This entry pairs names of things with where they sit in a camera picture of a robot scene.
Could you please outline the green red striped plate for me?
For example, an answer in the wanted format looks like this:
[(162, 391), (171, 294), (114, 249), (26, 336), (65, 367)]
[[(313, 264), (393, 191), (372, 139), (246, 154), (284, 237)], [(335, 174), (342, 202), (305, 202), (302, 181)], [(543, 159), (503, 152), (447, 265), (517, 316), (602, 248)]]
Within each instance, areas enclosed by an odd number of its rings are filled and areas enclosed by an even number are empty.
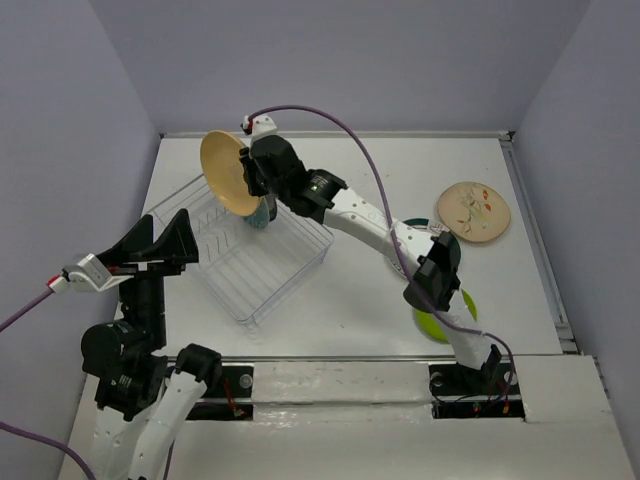
[[(404, 223), (414, 229), (426, 231), (431, 236), (439, 236), (443, 232), (450, 231), (450, 229), (441, 222), (423, 217), (408, 218), (404, 220)], [(398, 263), (395, 263), (389, 258), (386, 259), (386, 262), (400, 277), (405, 278), (405, 274)]]

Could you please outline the yellow plate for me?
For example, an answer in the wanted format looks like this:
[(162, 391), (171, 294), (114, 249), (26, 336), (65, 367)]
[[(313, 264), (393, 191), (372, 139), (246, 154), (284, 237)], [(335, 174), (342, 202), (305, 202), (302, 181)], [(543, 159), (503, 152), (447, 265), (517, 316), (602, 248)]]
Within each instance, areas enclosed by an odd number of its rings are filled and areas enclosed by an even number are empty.
[(260, 198), (249, 194), (244, 180), (240, 150), (245, 144), (225, 131), (211, 131), (200, 144), (200, 163), (211, 192), (233, 214), (246, 217), (259, 206)]

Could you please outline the beige patterned plate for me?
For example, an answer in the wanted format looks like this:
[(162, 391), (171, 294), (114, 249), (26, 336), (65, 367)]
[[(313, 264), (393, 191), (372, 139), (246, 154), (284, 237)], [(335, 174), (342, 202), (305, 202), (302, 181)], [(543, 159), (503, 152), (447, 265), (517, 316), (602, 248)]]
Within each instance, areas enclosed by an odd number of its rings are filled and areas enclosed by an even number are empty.
[(488, 243), (506, 232), (511, 210), (493, 188), (477, 182), (459, 182), (436, 202), (440, 221), (456, 236), (471, 243)]

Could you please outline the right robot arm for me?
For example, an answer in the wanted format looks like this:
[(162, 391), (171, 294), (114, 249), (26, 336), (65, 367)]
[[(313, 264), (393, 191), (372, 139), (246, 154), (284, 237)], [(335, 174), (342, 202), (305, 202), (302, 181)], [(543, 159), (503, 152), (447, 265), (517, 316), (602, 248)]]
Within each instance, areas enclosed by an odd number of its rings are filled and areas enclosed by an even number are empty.
[(458, 278), (461, 247), (452, 233), (432, 235), (389, 216), (338, 176), (306, 168), (279, 135), (252, 141), (239, 157), (251, 195), (271, 194), (294, 214), (359, 240), (401, 268), (404, 300), (435, 318), (453, 348), (459, 382), (482, 390), (496, 381), (502, 349), (467, 303)]

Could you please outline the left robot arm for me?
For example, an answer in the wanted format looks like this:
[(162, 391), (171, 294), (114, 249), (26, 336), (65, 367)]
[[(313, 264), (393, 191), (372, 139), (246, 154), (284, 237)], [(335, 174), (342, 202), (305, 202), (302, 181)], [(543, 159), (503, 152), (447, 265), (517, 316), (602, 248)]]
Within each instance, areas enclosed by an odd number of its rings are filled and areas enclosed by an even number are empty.
[(175, 366), (167, 344), (164, 280), (199, 260), (189, 213), (180, 209), (161, 234), (143, 216), (113, 247), (69, 268), (81, 292), (117, 288), (122, 316), (90, 327), (82, 369), (98, 380), (90, 467), (98, 479), (154, 479), (178, 430), (222, 373), (221, 356), (190, 344)]

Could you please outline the green rim lettered plate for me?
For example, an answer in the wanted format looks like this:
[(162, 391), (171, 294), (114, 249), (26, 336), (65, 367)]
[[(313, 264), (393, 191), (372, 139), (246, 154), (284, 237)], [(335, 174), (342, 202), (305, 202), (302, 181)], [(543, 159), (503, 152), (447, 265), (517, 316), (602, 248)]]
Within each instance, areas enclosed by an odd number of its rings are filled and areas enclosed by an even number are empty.
[(277, 218), (278, 213), (277, 199), (274, 195), (268, 195), (266, 201), (269, 211), (269, 221), (273, 222)]

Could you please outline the red teal flower plate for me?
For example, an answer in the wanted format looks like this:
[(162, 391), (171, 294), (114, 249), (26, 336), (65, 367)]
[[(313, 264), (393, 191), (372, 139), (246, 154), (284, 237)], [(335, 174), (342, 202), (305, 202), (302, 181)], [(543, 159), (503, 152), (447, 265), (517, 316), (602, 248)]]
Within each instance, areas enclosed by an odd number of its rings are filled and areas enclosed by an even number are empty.
[(243, 217), (245, 224), (256, 230), (264, 230), (271, 222), (270, 201), (267, 196), (262, 197), (256, 210)]

